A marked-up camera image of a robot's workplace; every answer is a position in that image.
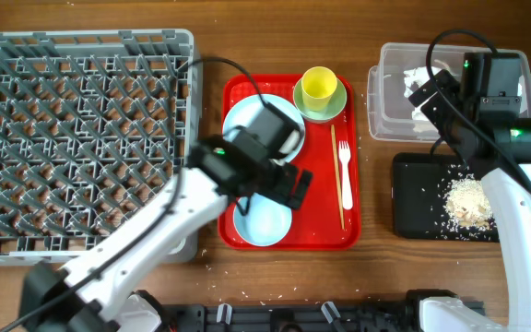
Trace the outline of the large light blue plate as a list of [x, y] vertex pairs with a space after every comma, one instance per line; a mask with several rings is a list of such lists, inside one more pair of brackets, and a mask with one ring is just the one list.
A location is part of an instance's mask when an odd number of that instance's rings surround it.
[[[263, 94], [263, 97], [265, 98], [265, 101], [276, 106], [280, 111], [297, 123], [303, 132], [306, 132], [306, 126], [300, 112], [292, 103], [282, 97], [272, 94]], [[231, 129], [237, 125], [248, 127], [262, 108], [262, 102], [257, 95], [246, 97], [237, 102], [225, 116], [222, 126], [222, 134], [224, 138], [227, 141], [231, 141], [235, 138], [238, 131], [231, 131]]]

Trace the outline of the white plastic fork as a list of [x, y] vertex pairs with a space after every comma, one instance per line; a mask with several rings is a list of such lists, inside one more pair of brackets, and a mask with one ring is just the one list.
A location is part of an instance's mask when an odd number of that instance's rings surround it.
[[338, 144], [338, 157], [341, 163], [342, 205], [343, 209], [351, 210], [353, 208], [353, 196], [348, 169], [351, 159], [351, 152], [349, 144], [345, 140], [340, 141]]

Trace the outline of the wooden chopstick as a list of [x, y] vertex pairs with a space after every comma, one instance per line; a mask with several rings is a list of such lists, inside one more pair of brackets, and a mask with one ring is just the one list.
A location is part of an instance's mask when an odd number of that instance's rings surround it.
[[330, 133], [331, 133], [331, 145], [332, 145], [332, 152], [333, 152], [335, 178], [336, 178], [336, 194], [337, 194], [337, 203], [338, 203], [338, 213], [340, 217], [340, 227], [341, 227], [341, 230], [344, 231], [345, 230], [345, 219], [344, 219], [344, 209], [342, 205], [342, 189], [341, 189], [339, 161], [338, 161], [338, 153], [337, 153], [337, 145], [336, 145], [336, 129], [333, 124], [331, 124]]

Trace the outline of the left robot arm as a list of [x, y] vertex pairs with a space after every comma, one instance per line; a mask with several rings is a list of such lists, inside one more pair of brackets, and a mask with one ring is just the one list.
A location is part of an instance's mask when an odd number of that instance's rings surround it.
[[5, 329], [120, 331], [134, 287], [181, 240], [244, 196], [301, 205], [310, 181], [285, 158], [301, 136], [266, 138], [241, 130], [193, 144], [185, 165], [106, 240], [54, 270], [46, 263], [23, 281], [19, 317]]

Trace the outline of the food scraps and rice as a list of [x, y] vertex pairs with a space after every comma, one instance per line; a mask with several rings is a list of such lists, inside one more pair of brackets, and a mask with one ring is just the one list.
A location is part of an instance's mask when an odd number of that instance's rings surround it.
[[497, 242], [497, 226], [481, 182], [472, 174], [449, 180], [438, 195], [443, 199], [437, 239]]

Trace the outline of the small light blue bowl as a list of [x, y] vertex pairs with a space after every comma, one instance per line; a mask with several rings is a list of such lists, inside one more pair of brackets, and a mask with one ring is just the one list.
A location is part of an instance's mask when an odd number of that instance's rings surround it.
[[248, 244], [267, 247], [289, 233], [292, 210], [269, 198], [253, 194], [241, 197], [233, 210], [233, 226]]

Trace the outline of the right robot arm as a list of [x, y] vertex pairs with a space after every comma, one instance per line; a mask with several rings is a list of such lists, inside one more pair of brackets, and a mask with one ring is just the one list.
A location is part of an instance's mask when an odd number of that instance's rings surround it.
[[404, 73], [409, 103], [480, 182], [497, 226], [509, 331], [531, 331], [531, 77], [525, 56], [465, 53], [460, 74], [431, 64]]

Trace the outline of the yellow plastic cup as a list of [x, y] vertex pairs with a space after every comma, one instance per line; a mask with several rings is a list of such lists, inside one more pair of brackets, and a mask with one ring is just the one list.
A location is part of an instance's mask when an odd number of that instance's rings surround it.
[[301, 95], [304, 105], [319, 112], [330, 102], [337, 87], [335, 73], [324, 66], [308, 69], [301, 78]]

